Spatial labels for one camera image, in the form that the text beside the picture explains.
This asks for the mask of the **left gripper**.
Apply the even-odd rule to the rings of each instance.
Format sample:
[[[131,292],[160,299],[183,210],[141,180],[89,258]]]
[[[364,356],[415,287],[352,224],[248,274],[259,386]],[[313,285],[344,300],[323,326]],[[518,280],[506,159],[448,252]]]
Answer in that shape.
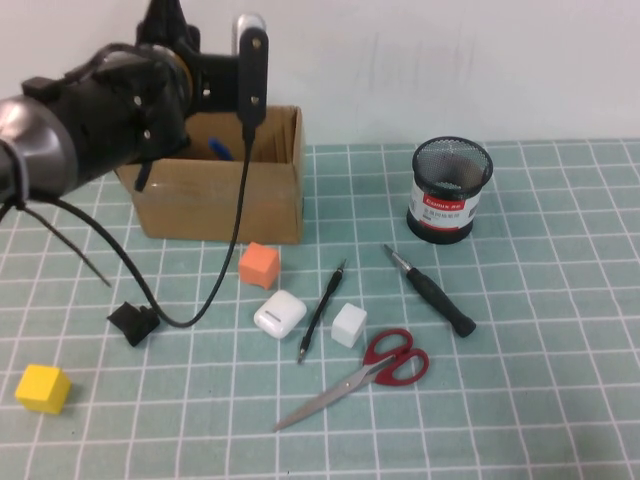
[[[164,1],[150,0],[146,9],[145,19],[158,19],[162,17],[163,13]],[[168,20],[185,20],[180,0],[166,0],[165,13]],[[194,51],[199,51],[201,48],[200,30],[192,24],[174,23],[168,26],[161,26],[158,23],[139,22],[136,27],[137,44],[156,44],[171,47],[180,39]]]

